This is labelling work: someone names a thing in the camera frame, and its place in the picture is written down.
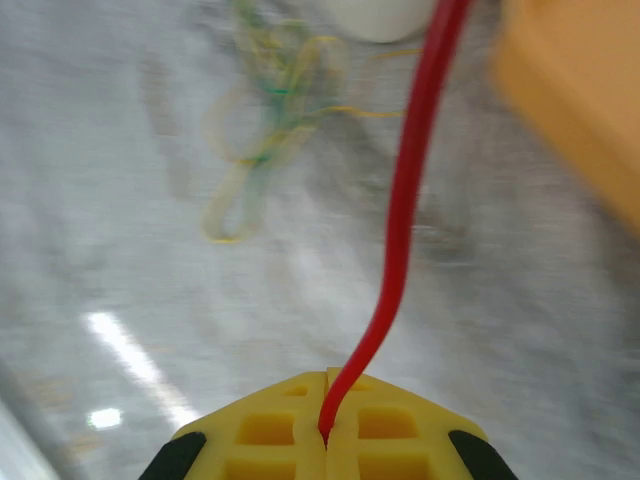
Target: gray floor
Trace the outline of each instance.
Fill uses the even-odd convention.
[[[342,364],[375,303],[397,119],[325,120],[256,237],[201,236],[228,168],[201,119],[243,78],[226,2],[201,2],[0,1],[0,388],[63,477],[136,478],[178,425]],[[369,373],[478,422],[523,479],[637,478],[640,244],[486,85],[498,15],[474,11]],[[349,46],[357,72],[405,45]],[[404,101],[414,59],[392,62],[376,108]]]

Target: orange object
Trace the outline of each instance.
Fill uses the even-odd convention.
[[[493,73],[640,234],[640,1],[510,0]]]

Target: yellow plastic object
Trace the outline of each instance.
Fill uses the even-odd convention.
[[[338,371],[298,375],[180,429],[174,439],[207,438],[185,480],[472,480],[448,433],[485,439],[478,426],[366,375],[325,449],[318,414]]]
[[[640,2],[505,6],[498,87],[640,234]]]

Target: red wire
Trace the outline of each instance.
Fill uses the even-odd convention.
[[[342,399],[380,348],[398,312],[407,280],[411,227],[425,154],[433,129],[444,77],[471,0],[439,0],[413,81],[396,160],[380,297],[360,343],[327,393],[318,429],[325,445]]]

